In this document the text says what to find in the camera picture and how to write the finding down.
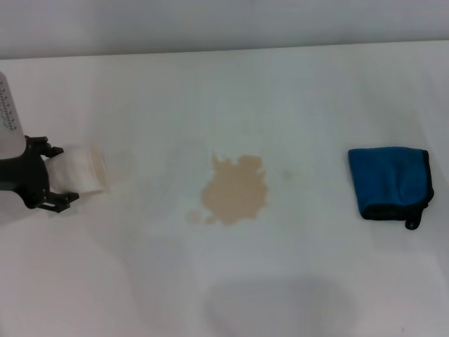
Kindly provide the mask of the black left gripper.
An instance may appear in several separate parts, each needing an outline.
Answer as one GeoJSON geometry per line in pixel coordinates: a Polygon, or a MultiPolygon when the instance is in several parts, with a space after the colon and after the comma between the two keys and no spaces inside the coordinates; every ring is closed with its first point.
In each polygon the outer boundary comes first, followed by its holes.
{"type": "Polygon", "coordinates": [[[53,147],[47,137],[25,136],[25,140],[25,151],[19,157],[1,160],[1,191],[16,193],[29,209],[61,213],[79,199],[79,194],[49,191],[48,172],[42,156],[56,157],[64,150],[53,147]]]}

